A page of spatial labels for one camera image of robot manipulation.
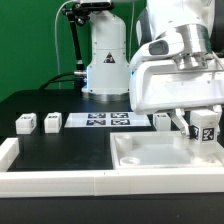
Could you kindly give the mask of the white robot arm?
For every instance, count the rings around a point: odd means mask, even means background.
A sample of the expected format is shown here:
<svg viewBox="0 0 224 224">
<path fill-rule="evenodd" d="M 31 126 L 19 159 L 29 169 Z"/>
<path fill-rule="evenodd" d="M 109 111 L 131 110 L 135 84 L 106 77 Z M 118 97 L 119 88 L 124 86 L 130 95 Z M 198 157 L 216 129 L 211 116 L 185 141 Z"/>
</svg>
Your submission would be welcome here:
<svg viewBox="0 0 224 224">
<path fill-rule="evenodd" d="M 140 48 L 126 60 L 123 26 L 112 14 L 91 16 L 92 61 L 85 91 L 130 97 L 132 110 L 149 114 L 224 103 L 221 65 L 212 57 L 214 5 L 204 0 L 147 0 L 137 22 Z"/>
</svg>

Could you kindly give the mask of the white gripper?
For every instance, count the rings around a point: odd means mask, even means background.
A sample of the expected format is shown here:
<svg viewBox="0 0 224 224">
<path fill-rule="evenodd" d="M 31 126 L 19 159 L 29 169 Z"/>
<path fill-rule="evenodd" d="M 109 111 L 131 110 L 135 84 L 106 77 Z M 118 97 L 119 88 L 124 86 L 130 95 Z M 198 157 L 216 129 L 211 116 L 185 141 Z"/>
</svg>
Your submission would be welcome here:
<svg viewBox="0 0 224 224">
<path fill-rule="evenodd" d="M 129 85 L 130 105 L 136 114 L 173 110 L 171 120 L 181 134 L 189 138 L 189 125 L 183 109 L 214 105 L 212 110 L 217 114 L 217 134 L 220 134 L 224 59 L 209 59 L 206 69 L 180 71 L 172 59 L 152 60 L 150 56 L 136 53 L 130 68 L 133 72 Z"/>
</svg>

